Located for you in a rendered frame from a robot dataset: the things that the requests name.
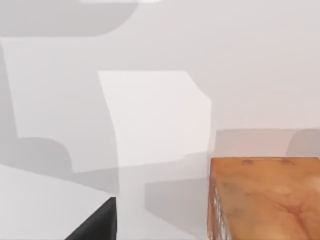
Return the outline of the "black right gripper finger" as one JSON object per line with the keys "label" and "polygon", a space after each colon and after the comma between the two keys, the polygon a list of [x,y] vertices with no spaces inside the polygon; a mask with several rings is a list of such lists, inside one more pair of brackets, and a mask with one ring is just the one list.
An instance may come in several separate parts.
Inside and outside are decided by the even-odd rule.
{"label": "black right gripper finger", "polygon": [[117,202],[110,197],[65,240],[117,240]]}

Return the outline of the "brown wooden block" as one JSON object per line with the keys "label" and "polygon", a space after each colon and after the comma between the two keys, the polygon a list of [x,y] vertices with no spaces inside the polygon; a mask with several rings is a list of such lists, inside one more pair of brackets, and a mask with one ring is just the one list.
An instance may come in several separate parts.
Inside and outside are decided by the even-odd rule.
{"label": "brown wooden block", "polygon": [[320,159],[212,158],[207,240],[320,240]]}

